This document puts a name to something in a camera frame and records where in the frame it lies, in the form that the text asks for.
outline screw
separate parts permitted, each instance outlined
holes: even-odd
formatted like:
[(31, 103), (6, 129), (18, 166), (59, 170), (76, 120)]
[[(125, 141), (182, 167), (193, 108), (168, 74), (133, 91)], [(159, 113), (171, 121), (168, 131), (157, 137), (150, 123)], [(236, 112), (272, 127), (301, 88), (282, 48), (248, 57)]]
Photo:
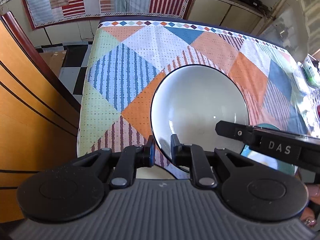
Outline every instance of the screw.
[(111, 184), (114, 186), (124, 186), (127, 184), (127, 180), (125, 178), (114, 178), (111, 180)]
[(201, 178), (201, 179), (199, 179), (199, 183), (200, 183), (202, 186), (212, 186), (212, 185), (214, 185), (216, 182), (215, 182), (214, 179), (212, 179), (212, 178)]

